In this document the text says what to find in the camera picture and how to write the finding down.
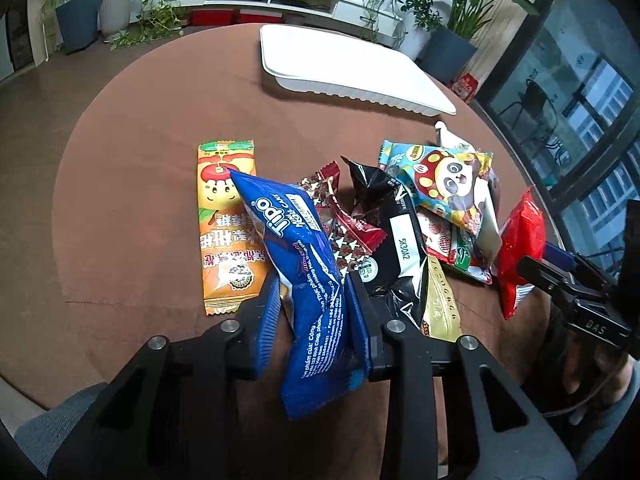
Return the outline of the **person right hand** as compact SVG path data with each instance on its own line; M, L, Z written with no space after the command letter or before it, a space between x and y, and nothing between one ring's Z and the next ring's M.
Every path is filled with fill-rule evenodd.
M563 386L568 393L575 393L597 370L604 376L599 398L605 405L613 405L627 392L635 365L636 360L626 352L606 344L593 346L583 336L573 335L564 365Z

